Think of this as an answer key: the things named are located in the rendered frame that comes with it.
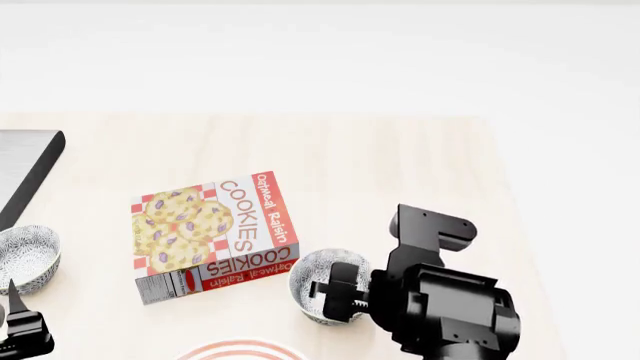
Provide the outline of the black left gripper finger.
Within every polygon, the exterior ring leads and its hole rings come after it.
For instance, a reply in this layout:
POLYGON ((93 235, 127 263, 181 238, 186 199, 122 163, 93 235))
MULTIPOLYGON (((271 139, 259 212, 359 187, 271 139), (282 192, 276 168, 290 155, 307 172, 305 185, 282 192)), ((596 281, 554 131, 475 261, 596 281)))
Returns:
POLYGON ((22 301, 19 291, 17 290, 17 287, 15 286, 13 280, 9 281, 8 299, 9 299, 9 314, 19 314, 19 313, 29 311, 29 309, 26 307, 26 305, 22 301))

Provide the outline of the black patterned bowl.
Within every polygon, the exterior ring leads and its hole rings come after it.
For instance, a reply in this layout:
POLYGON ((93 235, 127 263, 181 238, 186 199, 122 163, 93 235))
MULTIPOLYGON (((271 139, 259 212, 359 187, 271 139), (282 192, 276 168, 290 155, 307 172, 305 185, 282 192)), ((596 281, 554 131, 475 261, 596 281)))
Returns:
POLYGON ((61 260, 58 234, 42 225, 11 227, 0 232, 0 296, 13 281, 20 295, 41 290, 57 272, 61 260))
POLYGON ((294 263, 289 272, 289 290, 294 302, 310 320, 324 326, 342 326, 346 323, 330 320, 322 314, 324 295, 309 296, 313 281, 327 284, 333 263, 342 262, 358 266, 357 290, 366 292, 370 281, 370 263, 360 254, 341 248, 313 251, 294 263))

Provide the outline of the white plate with red rings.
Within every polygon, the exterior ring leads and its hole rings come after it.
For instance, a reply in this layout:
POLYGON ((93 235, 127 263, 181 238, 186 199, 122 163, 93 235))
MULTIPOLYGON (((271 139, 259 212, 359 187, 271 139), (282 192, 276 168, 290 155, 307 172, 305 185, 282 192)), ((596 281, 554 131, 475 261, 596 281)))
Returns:
POLYGON ((230 339, 187 350, 175 360, 309 360, 298 350, 272 341, 230 339))

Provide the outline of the oatmeal raisin cookies box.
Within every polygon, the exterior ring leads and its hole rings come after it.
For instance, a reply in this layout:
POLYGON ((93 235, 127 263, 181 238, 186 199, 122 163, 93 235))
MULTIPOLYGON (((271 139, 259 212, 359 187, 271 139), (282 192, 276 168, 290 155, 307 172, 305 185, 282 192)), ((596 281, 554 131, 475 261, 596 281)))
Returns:
POLYGON ((300 257, 271 171, 135 197, 131 220, 146 305, 289 272, 300 257))

